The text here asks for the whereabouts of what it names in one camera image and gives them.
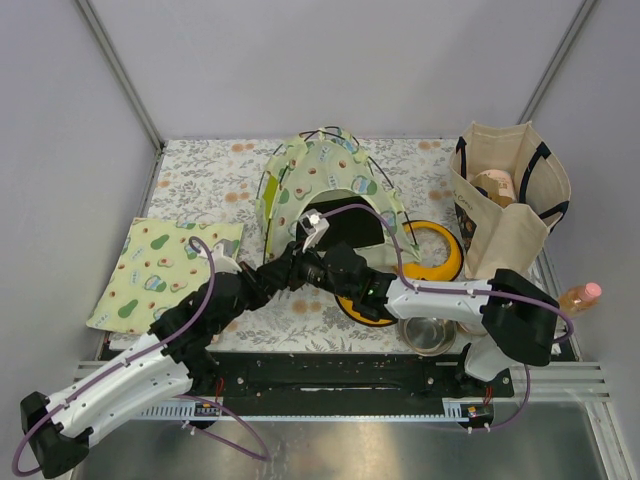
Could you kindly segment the green avocado pet tent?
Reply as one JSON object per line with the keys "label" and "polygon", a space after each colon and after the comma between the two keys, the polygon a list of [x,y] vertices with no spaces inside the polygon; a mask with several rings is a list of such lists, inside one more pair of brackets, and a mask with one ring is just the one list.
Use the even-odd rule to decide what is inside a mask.
{"label": "green avocado pet tent", "polygon": [[339,127],[307,131],[281,143],[267,162],[256,195],[263,237],[263,260],[280,256],[305,232],[298,219],[315,210],[326,213],[346,205],[368,206],[385,220],[356,208],[331,216],[317,248],[324,252],[342,241],[374,267],[392,266],[393,233],[405,263],[420,262],[418,242],[405,206],[386,173],[360,142]]}

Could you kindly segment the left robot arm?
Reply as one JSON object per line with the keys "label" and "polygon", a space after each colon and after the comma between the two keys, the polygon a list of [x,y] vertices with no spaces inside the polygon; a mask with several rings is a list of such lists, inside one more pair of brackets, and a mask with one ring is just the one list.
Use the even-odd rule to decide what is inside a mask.
{"label": "left robot arm", "polygon": [[288,286],[269,265],[246,263],[232,272],[212,271],[208,281],[164,311],[147,333],[84,379],[20,402],[24,437],[35,472],[54,479],[81,463],[103,437],[159,401],[216,386],[207,347],[234,319],[269,303]]}

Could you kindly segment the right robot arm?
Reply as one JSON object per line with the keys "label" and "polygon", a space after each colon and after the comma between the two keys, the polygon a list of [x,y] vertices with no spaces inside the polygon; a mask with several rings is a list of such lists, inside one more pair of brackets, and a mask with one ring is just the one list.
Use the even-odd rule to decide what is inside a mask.
{"label": "right robot arm", "polygon": [[481,326],[485,335],[469,346],[455,371],[457,388],[469,396],[515,363],[544,367],[551,361],[558,304],[509,269],[497,270],[490,280],[409,280],[402,272],[369,267],[346,243],[324,254],[290,243],[258,275],[269,293],[306,284],[329,292],[349,302],[364,322],[434,318]]}

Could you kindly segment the avocado print cushion mat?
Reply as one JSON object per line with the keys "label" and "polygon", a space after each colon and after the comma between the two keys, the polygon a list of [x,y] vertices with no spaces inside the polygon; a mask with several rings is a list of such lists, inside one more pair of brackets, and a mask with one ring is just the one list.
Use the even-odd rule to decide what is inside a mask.
{"label": "avocado print cushion mat", "polygon": [[188,293],[209,280],[209,266],[193,250],[196,236],[212,248],[228,241],[237,255],[241,223],[196,223],[136,218],[104,293],[90,314],[90,328],[140,335]]}

